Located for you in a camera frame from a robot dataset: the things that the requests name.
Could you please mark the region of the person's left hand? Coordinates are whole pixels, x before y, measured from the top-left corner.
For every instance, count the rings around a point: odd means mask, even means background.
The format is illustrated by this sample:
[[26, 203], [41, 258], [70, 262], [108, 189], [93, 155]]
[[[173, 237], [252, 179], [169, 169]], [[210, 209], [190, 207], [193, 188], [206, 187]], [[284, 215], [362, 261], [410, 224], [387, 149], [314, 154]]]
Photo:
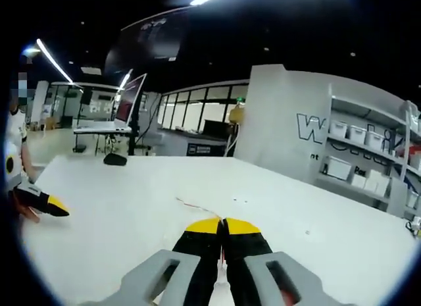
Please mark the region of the person's left hand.
[[11, 192], [11, 197], [15, 209], [20, 215], [24, 216], [25, 218], [31, 220], [34, 223], [40, 222], [40, 218], [38, 217], [38, 215], [30, 207], [21, 204], [21, 202], [19, 201], [19, 199], [13, 191]]

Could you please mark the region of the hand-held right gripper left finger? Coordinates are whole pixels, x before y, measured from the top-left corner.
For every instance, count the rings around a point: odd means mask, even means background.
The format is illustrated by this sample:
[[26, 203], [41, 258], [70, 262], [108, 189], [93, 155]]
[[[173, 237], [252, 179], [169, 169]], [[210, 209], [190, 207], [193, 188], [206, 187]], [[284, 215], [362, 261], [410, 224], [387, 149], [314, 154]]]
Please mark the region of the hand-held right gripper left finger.
[[84, 305], [208, 305], [218, 275], [221, 222], [190, 224], [171, 250], [161, 249], [123, 276], [120, 288]]

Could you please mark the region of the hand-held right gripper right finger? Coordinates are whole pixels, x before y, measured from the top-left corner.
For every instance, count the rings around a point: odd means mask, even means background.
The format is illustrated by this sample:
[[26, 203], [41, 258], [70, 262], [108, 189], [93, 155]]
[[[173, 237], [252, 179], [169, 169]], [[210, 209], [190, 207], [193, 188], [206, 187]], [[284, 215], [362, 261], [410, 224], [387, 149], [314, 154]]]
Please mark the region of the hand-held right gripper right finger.
[[222, 248], [235, 305], [341, 305], [321, 279], [282, 251], [273, 251], [253, 224], [222, 221]]

